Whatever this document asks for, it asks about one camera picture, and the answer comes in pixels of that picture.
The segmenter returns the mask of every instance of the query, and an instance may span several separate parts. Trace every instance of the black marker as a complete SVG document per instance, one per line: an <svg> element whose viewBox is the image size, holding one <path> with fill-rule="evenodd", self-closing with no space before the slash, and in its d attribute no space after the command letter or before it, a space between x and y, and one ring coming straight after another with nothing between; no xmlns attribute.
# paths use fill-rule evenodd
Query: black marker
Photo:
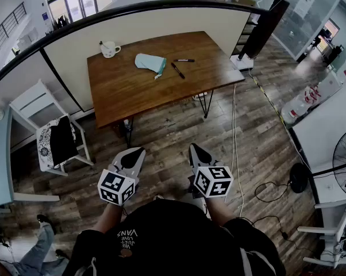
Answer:
<svg viewBox="0 0 346 276"><path fill-rule="evenodd" d="M175 62L195 62L194 59L175 59Z"/></svg>
<svg viewBox="0 0 346 276"><path fill-rule="evenodd" d="M182 79L184 79L184 75L179 71L179 69L175 66L175 64L172 62L171 65L173 66L173 68L177 71L177 73L180 75L180 77Z"/></svg>

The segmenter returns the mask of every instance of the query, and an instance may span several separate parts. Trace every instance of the light blue cloth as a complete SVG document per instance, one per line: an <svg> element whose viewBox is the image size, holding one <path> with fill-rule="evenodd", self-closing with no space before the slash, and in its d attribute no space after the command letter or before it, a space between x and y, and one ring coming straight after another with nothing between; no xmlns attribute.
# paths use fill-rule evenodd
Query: light blue cloth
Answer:
<svg viewBox="0 0 346 276"><path fill-rule="evenodd" d="M40 228L37 243L31 250L13 266L21 276L59 276L68 265L68 259L59 258L53 262L43 263L52 243L54 232L52 227L47 224Z"/></svg>
<svg viewBox="0 0 346 276"><path fill-rule="evenodd" d="M157 73L155 79L162 75L163 69L166 66L167 59L159 56L139 53L134 59L134 63L138 68L148 68Z"/></svg>

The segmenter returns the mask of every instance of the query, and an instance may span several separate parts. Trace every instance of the glass door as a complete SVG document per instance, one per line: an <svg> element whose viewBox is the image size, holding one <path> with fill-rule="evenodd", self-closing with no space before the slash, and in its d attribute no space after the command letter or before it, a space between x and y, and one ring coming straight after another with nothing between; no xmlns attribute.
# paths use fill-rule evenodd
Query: glass door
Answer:
<svg viewBox="0 0 346 276"><path fill-rule="evenodd" d="M66 3L71 21L78 21L98 12L96 0L66 0Z"/></svg>
<svg viewBox="0 0 346 276"><path fill-rule="evenodd" d="M97 5L95 3L95 0L81 0L84 16L90 16L92 14L95 14L97 12Z"/></svg>
<svg viewBox="0 0 346 276"><path fill-rule="evenodd" d="M83 13L80 6L80 0L66 0L72 21L78 21L83 18Z"/></svg>

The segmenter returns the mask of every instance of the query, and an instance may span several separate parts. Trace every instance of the table top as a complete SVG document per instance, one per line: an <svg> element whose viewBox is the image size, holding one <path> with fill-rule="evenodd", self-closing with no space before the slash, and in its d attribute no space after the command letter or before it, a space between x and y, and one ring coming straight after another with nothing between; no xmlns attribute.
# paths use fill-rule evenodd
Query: table top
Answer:
<svg viewBox="0 0 346 276"><path fill-rule="evenodd" d="M137 68L138 53L167 59L162 76ZM182 79L171 65L175 62ZM148 109L244 80L220 47L205 33L172 34L122 46L112 58L99 53L87 59L97 127L121 121Z"/></svg>
<svg viewBox="0 0 346 276"><path fill-rule="evenodd" d="M12 113L8 107L0 120L0 205L13 201L10 162L10 134Z"/></svg>

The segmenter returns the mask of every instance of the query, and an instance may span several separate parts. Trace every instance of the black railing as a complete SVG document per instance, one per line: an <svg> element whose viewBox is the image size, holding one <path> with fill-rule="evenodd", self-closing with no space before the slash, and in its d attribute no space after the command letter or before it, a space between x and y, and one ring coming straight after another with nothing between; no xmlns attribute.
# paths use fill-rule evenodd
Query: black railing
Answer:
<svg viewBox="0 0 346 276"><path fill-rule="evenodd" d="M11 35L16 25L25 17L24 3L18 5L0 24L0 50L6 39Z"/></svg>
<svg viewBox="0 0 346 276"><path fill-rule="evenodd" d="M257 23L250 21L252 19L250 16L232 55L238 55L239 60L241 60L245 54L247 54L249 58L256 58L276 26L279 24L288 6L289 2L286 0L274 0L270 10L261 14Z"/></svg>
<svg viewBox="0 0 346 276"><path fill-rule="evenodd" d="M16 58L11 60L0 70L0 81L15 67L17 67L25 59L29 58L39 50L43 49L47 45L54 41L57 41L71 33L86 28L88 26L97 24L102 21L111 20L117 17L127 16L133 13L147 12L151 10L160 9L174 9L174 8L218 8L218 9L230 9L238 10L242 12L249 12L255 14L265 14L268 10L255 8L247 5L237 5L234 3L219 2L213 0L158 0L142 2L109 10L101 11L92 16L85 17L82 20L75 21L69 25L62 27L61 29L55 30L51 34L43 37L36 43L32 44L29 48L22 51Z"/></svg>

